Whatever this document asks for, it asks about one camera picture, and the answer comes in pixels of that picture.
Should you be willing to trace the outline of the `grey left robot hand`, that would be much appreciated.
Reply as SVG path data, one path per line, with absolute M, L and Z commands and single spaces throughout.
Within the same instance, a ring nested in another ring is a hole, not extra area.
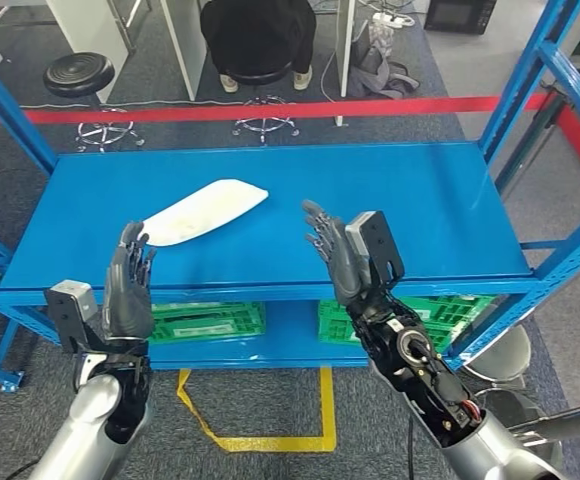
M 144 340 L 153 331 L 150 281 L 156 250 L 144 251 L 148 239 L 142 222 L 121 233 L 106 272 L 102 322 L 107 339 Z

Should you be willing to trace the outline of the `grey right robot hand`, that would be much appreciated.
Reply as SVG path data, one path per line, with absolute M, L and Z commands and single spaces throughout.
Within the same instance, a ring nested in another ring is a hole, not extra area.
M 345 234 L 345 224 L 311 200 L 304 200 L 302 209 L 306 213 L 305 221 L 314 230 L 305 238 L 325 264 L 336 300 L 347 307 L 360 299 L 365 287 L 359 260 Z

